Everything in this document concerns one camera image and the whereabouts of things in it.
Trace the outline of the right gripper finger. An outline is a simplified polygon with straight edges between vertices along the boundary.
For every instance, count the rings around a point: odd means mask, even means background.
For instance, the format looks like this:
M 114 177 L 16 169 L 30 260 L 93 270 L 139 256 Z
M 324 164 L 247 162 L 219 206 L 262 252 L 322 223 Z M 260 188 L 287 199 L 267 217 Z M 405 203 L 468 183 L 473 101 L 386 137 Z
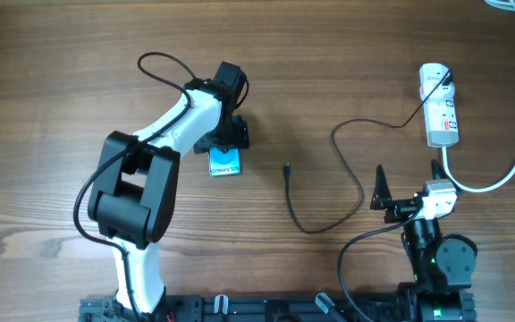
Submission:
M 444 171 L 443 167 L 436 159 L 431 160 L 431 172 L 434 180 L 446 179 L 449 180 L 454 186 L 456 193 L 461 194 L 462 189 L 455 183 L 453 179 L 450 179 L 448 174 Z
M 370 208 L 372 210 L 381 210 L 391 208 L 392 205 L 393 199 L 386 180 L 384 168 L 382 165 L 378 165 L 376 168 L 375 188 L 370 202 Z

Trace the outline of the teal Galaxy smartphone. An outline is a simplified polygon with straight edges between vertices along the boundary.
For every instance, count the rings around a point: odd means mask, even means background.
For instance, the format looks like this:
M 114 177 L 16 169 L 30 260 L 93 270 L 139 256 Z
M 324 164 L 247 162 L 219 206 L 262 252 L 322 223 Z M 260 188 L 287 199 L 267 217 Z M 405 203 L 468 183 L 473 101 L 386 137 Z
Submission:
M 208 151 L 209 174 L 212 177 L 241 174 L 240 151 L 237 148 L 223 152 L 218 148 Z

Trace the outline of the white power strip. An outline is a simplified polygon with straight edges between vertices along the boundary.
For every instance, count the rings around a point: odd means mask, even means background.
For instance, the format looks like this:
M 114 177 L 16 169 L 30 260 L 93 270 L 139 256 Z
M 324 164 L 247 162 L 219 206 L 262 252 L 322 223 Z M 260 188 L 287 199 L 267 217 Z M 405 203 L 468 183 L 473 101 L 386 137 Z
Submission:
M 432 79 L 440 80 L 444 84 L 453 83 L 452 72 L 446 66 L 439 63 L 423 64 L 419 69 L 420 85 L 422 82 Z M 429 147 L 448 148 L 459 142 L 454 98 L 423 101 L 423 110 L 426 140 Z

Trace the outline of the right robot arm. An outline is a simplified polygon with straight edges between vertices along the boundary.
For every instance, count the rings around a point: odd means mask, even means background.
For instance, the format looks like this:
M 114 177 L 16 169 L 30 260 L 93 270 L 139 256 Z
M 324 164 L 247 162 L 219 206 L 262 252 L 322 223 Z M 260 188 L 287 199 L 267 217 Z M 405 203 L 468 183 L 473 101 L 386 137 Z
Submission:
M 460 189 L 438 162 L 433 178 L 411 198 L 394 199 L 384 168 L 376 168 L 370 208 L 383 210 L 387 224 L 401 225 L 401 243 L 414 275 L 401 283 L 397 308 L 401 321 L 476 321 L 474 296 L 468 292 L 477 263 L 477 245 L 461 234 L 444 235 L 440 220 L 454 212 Z

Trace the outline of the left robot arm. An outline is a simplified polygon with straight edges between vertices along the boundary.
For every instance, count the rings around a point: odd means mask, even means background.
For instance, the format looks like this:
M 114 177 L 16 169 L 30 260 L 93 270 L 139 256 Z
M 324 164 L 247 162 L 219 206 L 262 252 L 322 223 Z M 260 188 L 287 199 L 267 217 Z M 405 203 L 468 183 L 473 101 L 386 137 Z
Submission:
M 111 302 L 121 321 L 170 318 L 158 243 L 173 217 L 182 158 L 206 154 L 212 175 L 239 174 L 239 151 L 249 147 L 248 125 L 234 113 L 249 91 L 240 66 L 223 62 L 213 78 L 193 78 L 181 90 L 156 122 L 106 138 L 92 185 L 88 216 L 115 255 Z

